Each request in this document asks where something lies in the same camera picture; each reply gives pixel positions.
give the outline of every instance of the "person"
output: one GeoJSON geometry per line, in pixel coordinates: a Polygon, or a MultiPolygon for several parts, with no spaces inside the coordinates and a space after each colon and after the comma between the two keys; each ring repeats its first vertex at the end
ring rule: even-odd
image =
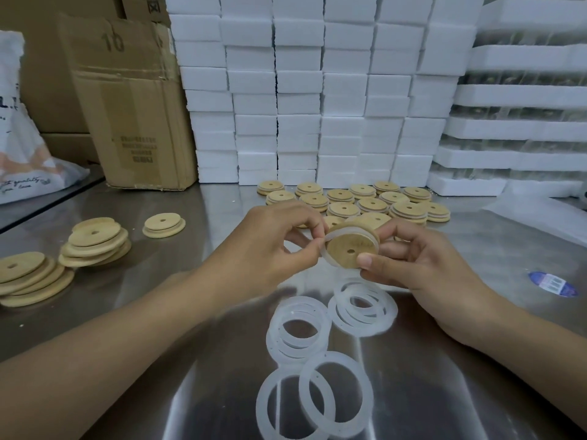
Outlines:
{"type": "MultiPolygon", "coordinates": [[[[321,215],[299,201],[255,207],[197,270],[4,361],[0,438],[80,438],[189,329],[315,265],[325,231],[321,215]],[[301,250],[290,253],[284,240],[301,250]]],[[[377,231],[379,255],[357,257],[363,278],[409,288],[449,336],[493,357],[587,429],[586,339],[495,293],[442,233],[401,219],[377,231]]]]}

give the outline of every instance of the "plastic bag with text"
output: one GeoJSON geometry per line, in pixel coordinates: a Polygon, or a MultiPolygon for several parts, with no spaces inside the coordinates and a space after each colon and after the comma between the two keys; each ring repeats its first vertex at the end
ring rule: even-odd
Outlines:
{"type": "Polygon", "coordinates": [[[25,105],[20,102],[24,38],[0,31],[0,204],[62,190],[89,170],[51,157],[25,105]]]}

